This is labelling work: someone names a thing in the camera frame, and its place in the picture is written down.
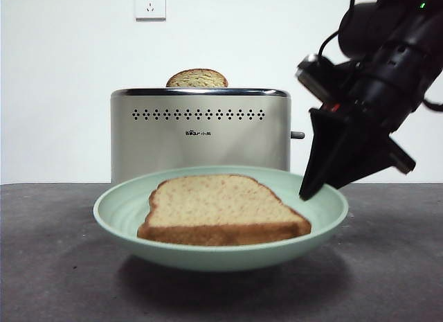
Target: bread slice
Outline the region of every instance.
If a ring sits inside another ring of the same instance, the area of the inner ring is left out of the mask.
[[[244,175],[166,180],[149,198],[137,236],[176,244],[226,246],[294,238],[311,224],[272,190]]]
[[[218,71],[205,68],[188,69],[172,76],[167,87],[222,88],[228,86],[228,80]]]

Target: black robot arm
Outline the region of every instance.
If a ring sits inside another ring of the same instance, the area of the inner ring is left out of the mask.
[[[443,67],[443,0],[377,0],[352,6],[338,30],[350,61],[310,55],[297,77],[323,103],[311,109],[314,140],[300,196],[340,188],[415,162],[390,137],[423,102]]]

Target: light green plate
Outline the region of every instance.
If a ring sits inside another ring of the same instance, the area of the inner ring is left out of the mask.
[[[186,175],[235,173],[268,186],[312,225],[308,235],[265,244],[205,247],[167,244],[136,237],[149,210],[147,199],[166,179]],[[309,201],[298,196],[302,177],[281,170],[247,166],[204,166],[157,172],[126,181],[105,192],[95,203],[94,217],[101,227],[134,255],[148,261],[199,271],[239,271],[268,267],[294,259],[328,240],[347,214],[346,198],[331,186]]]

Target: electrical socket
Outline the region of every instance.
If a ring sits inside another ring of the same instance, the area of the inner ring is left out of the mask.
[[[166,0],[135,0],[136,20],[166,19]]]

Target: toaster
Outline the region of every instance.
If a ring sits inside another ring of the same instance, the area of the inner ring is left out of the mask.
[[[289,170],[291,100],[275,89],[122,89],[111,95],[111,180],[207,165]]]

